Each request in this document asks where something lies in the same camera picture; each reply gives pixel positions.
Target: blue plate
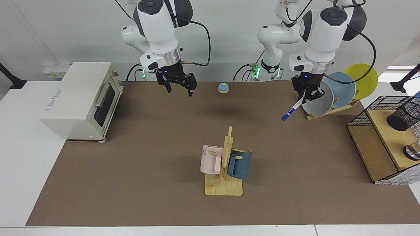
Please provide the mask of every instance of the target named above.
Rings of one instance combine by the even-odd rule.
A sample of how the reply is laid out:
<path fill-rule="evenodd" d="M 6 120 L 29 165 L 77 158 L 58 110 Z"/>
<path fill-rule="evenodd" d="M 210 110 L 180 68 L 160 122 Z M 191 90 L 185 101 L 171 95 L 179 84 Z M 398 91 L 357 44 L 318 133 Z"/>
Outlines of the blue plate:
<path fill-rule="evenodd" d="M 335 72 L 330 76 L 343 82 L 353 81 L 353 78 L 344 72 Z M 324 78 L 323 82 L 328 84 L 328 86 L 333 90 L 334 98 L 338 99 L 338 101 L 333 104 L 333 108 L 341 108 L 349 104 L 356 94 L 356 83 L 340 84 L 328 78 Z"/>

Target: green indicator light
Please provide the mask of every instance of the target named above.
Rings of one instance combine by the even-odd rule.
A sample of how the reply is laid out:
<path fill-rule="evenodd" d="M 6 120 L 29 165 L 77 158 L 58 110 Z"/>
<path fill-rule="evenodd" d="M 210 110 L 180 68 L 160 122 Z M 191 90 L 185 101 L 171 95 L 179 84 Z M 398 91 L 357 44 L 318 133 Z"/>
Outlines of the green indicator light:
<path fill-rule="evenodd" d="M 254 71 L 254 78 L 258 78 L 260 76 L 260 67 L 255 66 L 255 70 L 256 71 Z"/>

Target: wooden shelf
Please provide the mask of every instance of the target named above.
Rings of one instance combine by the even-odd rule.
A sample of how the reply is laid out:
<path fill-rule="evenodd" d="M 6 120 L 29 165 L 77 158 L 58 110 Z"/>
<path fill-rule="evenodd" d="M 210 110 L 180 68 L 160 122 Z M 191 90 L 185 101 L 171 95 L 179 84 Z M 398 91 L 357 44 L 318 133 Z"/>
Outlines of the wooden shelf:
<path fill-rule="evenodd" d="M 347 127 L 362 157 L 372 181 L 378 181 L 397 172 L 397 169 L 372 126 Z"/>
<path fill-rule="evenodd" d="M 394 110 L 366 110 L 366 113 L 371 120 L 373 127 L 378 133 L 383 145 L 392 158 L 398 171 L 407 169 L 420 161 L 413 161 L 408 159 L 402 152 L 403 148 L 418 138 L 412 129 L 406 131 L 398 131 L 391 128 L 386 122 L 386 118 L 390 116 Z"/>

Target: wooden board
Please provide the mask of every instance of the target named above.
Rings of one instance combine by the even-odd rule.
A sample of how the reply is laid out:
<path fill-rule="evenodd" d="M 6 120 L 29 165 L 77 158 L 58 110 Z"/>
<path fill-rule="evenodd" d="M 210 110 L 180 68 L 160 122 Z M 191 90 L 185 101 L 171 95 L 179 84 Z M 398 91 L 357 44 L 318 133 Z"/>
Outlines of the wooden board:
<path fill-rule="evenodd" d="M 388 125 L 386 118 L 394 112 L 394 110 L 366 110 L 395 166 L 398 170 L 404 170 L 420 163 L 420 161 L 408 159 L 402 152 L 405 146 L 417 141 L 418 138 L 410 128 L 406 131 L 398 131 Z"/>
<path fill-rule="evenodd" d="M 397 172 L 397 169 L 372 126 L 348 126 L 372 181 L 378 181 Z"/>
<path fill-rule="evenodd" d="M 348 110 L 348 109 L 350 109 L 350 108 L 353 108 L 358 102 L 359 102 L 360 100 L 353 100 L 351 103 L 349 103 L 349 104 L 347 104 L 347 105 L 345 105 L 345 106 L 343 106 L 342 108 L 331 108 L 331 110 L 329 110 L 327 113 L 325 113 L 324 115 L 320 115 L 320 116 L 313 116 L 313 115 L 307 115 L 306 116 L 306 119 L 308 120 L 308 121 L 310 121 L 310 120 L 313 120 L 313 119 L 316 119 L 316 118 L 320 118 L 320 117 L 324 117 L 324 116 L 326 116 L 326 115 L 331 115 L 331 114 L 334 114 L 334 113 L 337 113 L 337 112 L 340 112 L 340 111 L 343 111 L 343 110 Z"/>
<path fill-rule="evenodd" d="M 242 180 L 232 178 L 225 173 L 221 181 L 220 175 L 206 174 L 205 194 L 207 196 L 242 196 Z"/>

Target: gray plate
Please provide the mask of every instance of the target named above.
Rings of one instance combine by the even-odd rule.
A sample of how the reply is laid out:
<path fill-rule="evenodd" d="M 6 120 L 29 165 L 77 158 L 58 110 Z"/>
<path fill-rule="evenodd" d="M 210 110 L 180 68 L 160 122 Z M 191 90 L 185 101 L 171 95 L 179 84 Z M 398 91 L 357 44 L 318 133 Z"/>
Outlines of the gray plate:
<path fill-rule="evenodd" d="M 307 101 L 305 104 L 302 105 L 303 110 L 306 113 L 313 116 L 321 116 L 327 113 L 331 107 L 333 106 L 334 102 L 334 94 L 333 90 L 328 86 L 328 84 L 321 82 L 321 89 L 325 91 L 325 94 L 313 101 Z"/>

